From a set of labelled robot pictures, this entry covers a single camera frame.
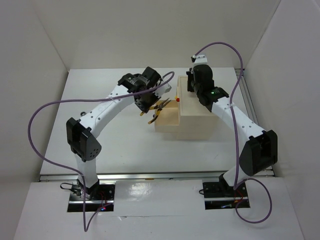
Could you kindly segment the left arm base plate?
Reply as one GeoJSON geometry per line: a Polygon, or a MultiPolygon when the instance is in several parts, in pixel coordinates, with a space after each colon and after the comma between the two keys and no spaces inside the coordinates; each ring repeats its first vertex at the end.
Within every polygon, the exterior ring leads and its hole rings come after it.
{"type": "MultiPolygon", "coordinates": [[[[70,182],[63,182],[60,184],[62,190],[70,193],[68,200],[68,213],[80,213],[83,211],[83,199],[84,193],[80,186],[70,182]]],[[[115,199],[115,183],[101,184],[96,190],[85,197],[85,211],[95,212],[98,208],[101,208],[101,212],[113,212],[114,211],[114,199],[115,199]]]]}

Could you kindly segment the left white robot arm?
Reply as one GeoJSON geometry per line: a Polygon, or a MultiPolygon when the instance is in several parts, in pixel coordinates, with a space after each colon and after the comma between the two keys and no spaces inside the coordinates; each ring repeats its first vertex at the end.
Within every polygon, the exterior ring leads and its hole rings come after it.
{"type": "Polygon", "coordinates": [[[172,88],[168,83],[161,85],[162,80],[161,75],[151,67],[143,73],[127,73],[118,81],[107,101],[99,103],[79,119],[71,117],[66,122],[67,143],[76,157],[80,172],[77,183],[86,199],[92,200],[99,193],[96,159],[102,150],[98,142],[100,133],[131,104],[135,104],[142,113],[147,113],[172,88]]]}

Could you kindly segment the beige blue-knob drawer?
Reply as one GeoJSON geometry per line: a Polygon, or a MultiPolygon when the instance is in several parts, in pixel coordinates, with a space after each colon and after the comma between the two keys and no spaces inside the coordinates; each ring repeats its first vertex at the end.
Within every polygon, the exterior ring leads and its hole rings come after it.
{"type": "Polygon", "coordinates": [[[171,100],[154,122],[157,133],[176,133],[179,128],[179,108],[176,100],[171,100]]]}

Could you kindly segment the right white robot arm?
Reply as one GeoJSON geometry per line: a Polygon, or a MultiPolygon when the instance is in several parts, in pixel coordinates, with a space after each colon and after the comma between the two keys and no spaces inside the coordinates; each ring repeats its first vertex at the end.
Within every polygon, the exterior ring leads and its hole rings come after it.
{"type": "Polygon", "coordinates": [[[256,175],[278,161],[278,136],[255,124],[217,87],[213,71],[207,64],[196,65],[187,71],[187,90],[194,92],[200,104],[234,130],[236,164],[219,176],[217,189],[230,196],[242,181],[256,175]]]}

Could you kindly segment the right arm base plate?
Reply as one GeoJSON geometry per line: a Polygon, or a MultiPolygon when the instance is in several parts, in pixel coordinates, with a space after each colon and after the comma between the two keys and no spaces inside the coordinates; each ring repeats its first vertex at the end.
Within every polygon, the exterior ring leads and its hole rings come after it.
{"type": "Polygon", "coordinates": [[[204,197],[206,210],[234,209],[237,204],[239,208],[250,208],[245,183],[234,190],[232,187],[222,189],[218,182],[203,182],[198,193],[204,197]]]}

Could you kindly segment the yellow black pliers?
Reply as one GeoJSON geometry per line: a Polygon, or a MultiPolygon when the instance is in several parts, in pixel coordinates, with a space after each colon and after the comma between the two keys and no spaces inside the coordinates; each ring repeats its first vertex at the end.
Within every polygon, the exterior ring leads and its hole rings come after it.
{"type": "Polygon", "coordinates": [[[151,106],[149,110],[155,110],[152,119],[148,122],[148,124],[154,123],[160,115],[160,112],[171,102],[169,98],[166,100],[160,100],[155,105],[151,106]]]}

